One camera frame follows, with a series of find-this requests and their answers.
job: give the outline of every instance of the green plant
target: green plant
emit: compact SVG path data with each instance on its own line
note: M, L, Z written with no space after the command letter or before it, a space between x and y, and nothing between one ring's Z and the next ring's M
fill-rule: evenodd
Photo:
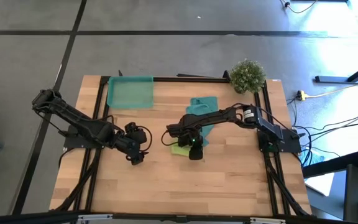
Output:
M256 61L243 60L229 71L230 84L238 93L257 93L265 83L264 68Z

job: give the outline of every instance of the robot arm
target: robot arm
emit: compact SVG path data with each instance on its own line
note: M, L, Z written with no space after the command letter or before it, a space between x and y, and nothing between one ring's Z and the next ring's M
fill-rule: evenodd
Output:
M281 127L269 123L263 119L260 110L252 105L236 104L225 110L219 110L212 113L195 115L184 115L178 124L167 126L169 135L178 138L178 145L191 146L189 158L198 160L203 158L203 138L200 134L203 126L219 124L223 122L235 123L241 128L257 128L267 135L269 143L275 143L283 140ZM237 117L237 110L242 110L243 119Z
M59 92L54 90L41 90L32 101L32 109L37 113L51 113L70 123L89 142L100 147L117 148L126 154L132 165L143 161L148 153L140 150L140 145L147 141L143 129L135 123L125 126L125 131L118 126L101 119L91 119L87 115L68 105Z

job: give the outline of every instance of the wooden table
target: wooden table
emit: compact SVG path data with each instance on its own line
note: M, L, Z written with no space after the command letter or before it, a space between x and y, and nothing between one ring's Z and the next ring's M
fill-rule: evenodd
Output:
M76 108L92 117L100 76L84 76ZM273 115L290 127L287 104L280 80L267 80ZM107 85L102 102L105 101ZM260 94L261 105L264 105ZM254 95L237 94L228 83L155 82L154 107L149 110L114 110L114 122L124 127L134 121L153 134L150 154L132 166L117 150L103 149L94 190L92 212L185 214L185 215L272 215L267 176L255 129L232 123L214 126L207 136L204 159L191 161L173 155L160 142L166 125L179 122L193 97L217 96L219 108L234 103L255 104ZM99 110L102 116L104 103ZM169 135L165 142L172 142ZM78 182L84 149L65 155L57 176L50 208L56 208ZM299 161L281 153L285 183L296 201L311 212ZM81 200L84 208L85 187ZM280 191L275 192L283 213Z

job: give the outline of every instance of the white label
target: white label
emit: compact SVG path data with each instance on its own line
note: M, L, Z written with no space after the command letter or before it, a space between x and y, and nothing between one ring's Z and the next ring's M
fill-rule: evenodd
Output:
M254 114L253 113L249 113L249 114L246 114L245 116L244 116L244 119L246 119L246 118L253 118L254 117Z

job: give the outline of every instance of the translucent green tray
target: translucent green tray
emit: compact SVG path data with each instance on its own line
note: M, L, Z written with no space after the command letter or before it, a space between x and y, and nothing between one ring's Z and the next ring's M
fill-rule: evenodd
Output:
M110 77L107 104L115 109L153 107L153 77Z

